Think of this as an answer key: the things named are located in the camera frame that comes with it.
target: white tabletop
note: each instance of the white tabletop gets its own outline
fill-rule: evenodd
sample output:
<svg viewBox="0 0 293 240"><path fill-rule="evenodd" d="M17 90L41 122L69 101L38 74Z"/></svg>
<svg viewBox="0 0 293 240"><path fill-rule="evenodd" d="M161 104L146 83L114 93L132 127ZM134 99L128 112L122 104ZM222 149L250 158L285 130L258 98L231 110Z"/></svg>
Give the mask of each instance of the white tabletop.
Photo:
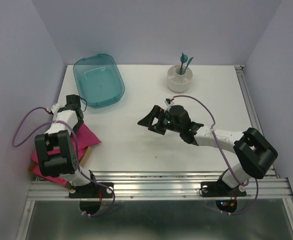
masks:
<svg viewBox="0 0 293 240"><path fill-rule="evenodd" d="M84 123L102 141L93 147L85 168L92 171L224 171L227 166L218 149L185 143L176 132L165 136L137 125L154 105L165 108L165 98L176 95L166 86L167 65L118 65L125 93L110 106L88 107ZM244 131L251 126L234 66L192 65L193 83L183 94L202 101L213 113L216 128ZM68 65L58 103L66 104L66 95L79 94ZM175 99L192 121L210 126L209 114L197 102ZM239 162L226 152L231 165Z"/></svg>

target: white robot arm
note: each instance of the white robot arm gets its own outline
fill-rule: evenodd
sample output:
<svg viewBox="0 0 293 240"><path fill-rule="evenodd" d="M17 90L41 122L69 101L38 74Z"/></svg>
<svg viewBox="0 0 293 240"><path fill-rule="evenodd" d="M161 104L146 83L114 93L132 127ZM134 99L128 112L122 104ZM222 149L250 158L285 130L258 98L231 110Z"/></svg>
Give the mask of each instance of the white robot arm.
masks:
<svg viewBox="0 0 293 240"><path fill-rule="evenodd" d="M66 105L54 104L51 107L54 121L68 124L77 132L83 124L80 97L78 95L66 96ZM71 183L74 187L85 186L91 178L88 169L79 165L78 156L71 142L71 130L65 124L54 122L44 134L35 136L35 149L39 160L39 168L43 176L60 177ZM49 151L60 148L59 154L48 154Z"/></svg>
<svg viewBox="0 0 293 240"><path fill-rule="evenodd" d="M213 129L191 121L188 112L181 105L174 105L170 98L165 100L164 110L155 105L151 112L137 124L150 131L164 135L166 130L179 133L184 142L195 146L217 148ZM255 128L244 132L214 130L219 147L237 155L239 163L228 168L216 182L202 182L206 186L203 197L225 197L250 178L262 179L275 159L277 151Z"/></svg>

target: transparent plastic container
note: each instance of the transparent plastic container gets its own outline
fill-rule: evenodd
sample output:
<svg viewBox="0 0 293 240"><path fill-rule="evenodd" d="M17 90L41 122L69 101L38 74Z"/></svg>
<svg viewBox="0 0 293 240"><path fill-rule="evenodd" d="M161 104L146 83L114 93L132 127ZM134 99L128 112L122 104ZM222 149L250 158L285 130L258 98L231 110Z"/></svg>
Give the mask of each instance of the transparent plastic container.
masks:
<svg viewBox="0 0 293 240"><path fill-rule="evenodd" d="M98 54L77 61L73 66L73 73L80 97L92 108L115 104L125 93L117 64L108 54Z"/></svg>

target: wire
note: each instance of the wire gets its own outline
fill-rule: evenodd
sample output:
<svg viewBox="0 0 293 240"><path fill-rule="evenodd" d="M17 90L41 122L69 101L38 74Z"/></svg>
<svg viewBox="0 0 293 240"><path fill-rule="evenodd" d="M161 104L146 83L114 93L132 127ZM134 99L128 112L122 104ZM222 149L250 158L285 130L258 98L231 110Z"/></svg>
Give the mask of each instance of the wire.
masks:
<svg viewBox="0 0 293 240"><path fill-rule="evenodd" d="M83 113L87 110L87 106L88 106L88 102L87 102L87 100L85 99L85 98L83 98L83 97L81 97L80 96L80 99L82 99L83 101L85 101L85 108L84 108L84 110L82 111Z"/></svg>
<svg viewBox="0 0 293 240"><path fill-rule="evenodd" d="M18 144L15 144L15 140L16 140L16 137L17 137L17 134L18 134L18 132L19 132L19 130L20 130L20 128L21 128L21 126L22 126L22 124L23 124L23 122L26 120L26 118L30 115L30 113L32 113L33 111L35 111L35 110L37 110L37 109L44 109L45 111L47 111L48 109L47 108L45 108L45 107L42 107L42 106L39 106L39 107L36 107L36 108L33 108L32 110L30 110L24 117L23 117L23 119L22 119L22 121L20 122L20 124L18 125L18 127L17 127L17 129L16 129L16 131L15 131L15 133L14 133L14 135L13 135L13 138L12 138L12 142L11 142L11 145L12 145L12 147L13 148L17 148L17 147L19 147L19 146L21 146L22 144L24 144L37 130L39 130L40 128L42 128L42 127L44 127L44 126L46 126L46 125L50 125L50 124L53 124L53 123L59 123L59 124L63 124L63 125L65 125L69 130L70 130L70 132L71 132L71 134L73 135L73 138L74 138L74 141L75 141L75 151L76 151L76 156L78 157L78 159L79 159L79 142L78 142L78 139L77 139L77 136L76 136L76 133L73 131L73 129L72 129L72 127L69 125L69 124L67 124L66 122L64 122L64 121L60 121L60 120L56 120L56 121L48 121L48 122L46 122L46 123L43 123L43 124L41 124L40 126L38 126L38 127L36 127L23 141L21 141L20 143L18 143ZM102 216L102 215L104 215L104 214L106 214L107 212L109 212L111 209L112 209L112 207L113 207L113 205L114 205L114 202L115 202L115 200L116 200L116 194L115 194L115 192L114 192L114 190L111 188L111 187L109 187L109 186L106 186L106 185L104 185L104 184L101 184L101 183L99 183L99 182L97 182L97 181L95 181L95 180L92 180L91 178L89 178L89 177L87 177L82 171L81 171L81 169L80 169L80 165L79 165L79 167L78 167L78 170L79 170L79 172L82 174L82 176L83 177L85 177L87 180L89 180L90 182L92 182L92 183L94 183L95 185L98 185L98 186L100 186L100 187L102 187L102 188L105 188L105 189L109 189L110 191L111 191L111 193L112 193L112 195L113 195L113 200L112 200L112 203L111 203L111 205L107 208L107 210L105 210L105 211L103 211L103 212L101 212L101 213L96 213L96 214L87 214L89 217L99 217L99 216Z"/></svg>
<svg viewBox="0 0 293 240"><path fill-rule="evenodd" d="M217 145L218 149L220 150L220 152L221 152L221 154L222 154L222 156L223 156L223 159L224 159L224 161L225 161L225 163L226 163L228 169L230 170L232 176L234 177L234 179L237 181L237 183L238 183L239 185L247 186L247 185L249 184L249 180L248 180L245 184L243 184L243 183L240 182L240 180L237 178L236 174L235 174L234 171L232 170L232 168L231 168L231 166L230 166L230 164L229 164L229 162L228 162L228 159L227 159L226 155L224 154L224 152L223 152L223 150L222 150L222 146L220 145L219 140L218 140L218 138L217 138L217 136L216 136L216 134L215 134L215 131L214 131L214 129L213 129L213 127L216 125L216 120L215 120L213 114L210 112L210 110L209 110L209 109L208 109L208 108L207 108L202 102L200 102L199 100L197 100L195 97L188 96L188 95L176 95L176 96L173 97L173 99L175 99L175 98L181 98L181 97L189 98L189 99L193 99L193 100L195 100L196 102L198 102L199 104L201 104L202 107L204 107L205 110L210 114L210 116L211 116L211 118L212 118L212 120L213 120L213 124L211 125L212 134L213 134L214 140L215 140L215 142L216 142L216 145ZM258 180L257 180L256 178L255 178L255 183L256 183L256 194L255 194L255 198L254 198L252 204L251 204L250 206L248 206L247 208L241 210L241 211L233 212L233 213L230 213L230 212L229 212L229 213L228 213L229 215L239 215L239 214L243 214L243 213L247 212L248 210L250 210L250 209L256 204L257 199L258 199L258 195L259 195L259 183L258 183Z"/></svg>
<svg viewBox="0 0 293 240"><path fill-rule="evenodd" d="M43 107L43 106L38 106L38 107L35 107L35 108L31 109L31 110L30 110L30 111L24 116L24 118L21 120L20 124L17 126L17 128L16 128L16 130L15 130L15 133L13 134L13 138L12 138L12 142L11 142L12 147L17 148L17 147L21 146L21 145L24 144L24 143L29 139L29 137L31 137L31 135L36 131L36 130L33 131L33 132L32 132L32 133L31 133L26 139L24 139L22 142L20 142L20 143L18 143L18 144L15 144L16 137L17 137L17 135L18 135L18 132L19 132L19 130L20 130L22 124L24 123L24 121L27 119L27 117L28 117L33 111L38 110L38 109L43 109L43 110L45 110L45 111L49 114L48 109L47 109L46 107Z"/></svg>
<svg viewBox="0 0 293 240"><path fill-rule="evenodd" d="M208 108L207 108L202 102L200 102L198 99L196 99L196 98L193 97L193 96L188 96L188 95L176 95L176 96L174 96L173 98L175 99L175 98L181 98L181 97L183 97L183 98L193 99L194 101L196 101L196 102L198 102L199 104L201 104L202 107L204 107L205 110L208 112L208 114L210 114L210 116L211 116L211 118L212 118L212 120L213 120L213 124L211 125L211 130L212 130L212 134L213 134L214 140L215 140L215 142L216 142L217 148L219 149L219 151L220 151L220 153L221 153L221 155L222 155L222 157L223 157L223 159L224 159L224 161L225 161L225 163L226 163L228 169L230 170L230 172L231 172L232 176L234 177L234 179L236 180L236 182L237 182L239 185L241 185L241 186L247 186L247 185L249 184L249 180L247 180L246 183L242 183L242 182L240 182L240 180L239 180L238 177L236 176L235 172L233 171L233 169L232 169L232 167L231 167L231 165L230 165L230 163L229 163L229 161L228 161L228 159L227 159L225 153L224 153L223 150L222 150L222 146L221 146L221 144L220 144L220 142L219 142L219 140L218 140L218 138L217 138L217 136L216 136L215 130L214 130L214 128L213 128L213 127L216 125L216 120L215 120L215 117L213 116L213 114L211 113L211 111L210 111L210 110L209 110L209 109L208 109Z"/></svg>

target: lavender wall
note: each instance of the lavender wall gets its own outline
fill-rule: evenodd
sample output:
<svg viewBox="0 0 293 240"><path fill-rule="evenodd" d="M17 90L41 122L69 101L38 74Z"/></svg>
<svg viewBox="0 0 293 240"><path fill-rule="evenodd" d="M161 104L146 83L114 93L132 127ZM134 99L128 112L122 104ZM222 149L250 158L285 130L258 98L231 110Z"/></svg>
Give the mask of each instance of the lavender wall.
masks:
<svg viewBox="0 0 293 240"><path fill-rule="evenodd" d="M293 189L293 0L283 0L245 75L263 131L279 153L274 166Z"/></svg>
<svg viewBox="0 0 293 240"><path fill-rule="evenodd" d="M33 141L18 149L11 138L36 106L50 107L65 66L30 0L0 0L0 240L15 239L26 202ZM32 115L19 136L48 120Z"/></svg>
<svg viewBox="0 0 293 240"><path fill-rule="evenodd" d="M281 0L32 0L63 60L244 64Z"/></svg>

